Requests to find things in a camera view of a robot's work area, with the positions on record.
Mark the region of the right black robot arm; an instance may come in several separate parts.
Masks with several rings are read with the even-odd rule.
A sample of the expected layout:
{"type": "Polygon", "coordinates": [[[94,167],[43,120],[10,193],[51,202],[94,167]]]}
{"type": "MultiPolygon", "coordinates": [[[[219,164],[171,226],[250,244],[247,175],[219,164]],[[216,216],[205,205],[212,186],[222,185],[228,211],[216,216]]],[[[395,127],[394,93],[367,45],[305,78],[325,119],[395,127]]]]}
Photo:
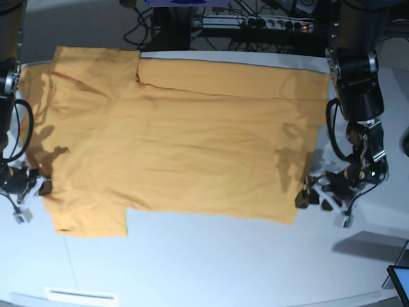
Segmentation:
{"type": "Polygon", "coordinates": [[[29,103],[17,98],[22,70],[20,53],[26,1],[1,1],[1,151],[8,146],[8,132],[12,116],[17,120],[17,136],[11,154],[1,156],[1,196],[10,201],[13,217],[18,224],[29,223],[33,215],[24,206],[26,198],[45,196],[51,192],[51,177],[40,174],[39,169],[30,168],[24,161],[19,167],[10,164],[20,159],[28,149],[34,132],[34,114],[29,103]],[[19,152],[20,116],[22,106],[28,115],[28,132],[19,152]]]}

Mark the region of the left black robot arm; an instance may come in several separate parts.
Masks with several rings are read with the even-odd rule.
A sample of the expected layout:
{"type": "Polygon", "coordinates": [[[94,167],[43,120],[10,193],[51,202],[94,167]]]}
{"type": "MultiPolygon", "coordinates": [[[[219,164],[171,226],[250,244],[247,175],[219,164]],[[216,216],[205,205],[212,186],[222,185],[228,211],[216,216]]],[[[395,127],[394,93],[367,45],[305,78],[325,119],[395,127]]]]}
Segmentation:
{"type": "Polygon", "coordinates": [[[375,46],[398,1],[333,1],[325,56],[336,97],[325,111],[332,149],[348,166],[304,178],[295,205],[336,209],[341,226],[353,221],[356,200],[389,175],[380,116],[384,112],[375,46]]]}

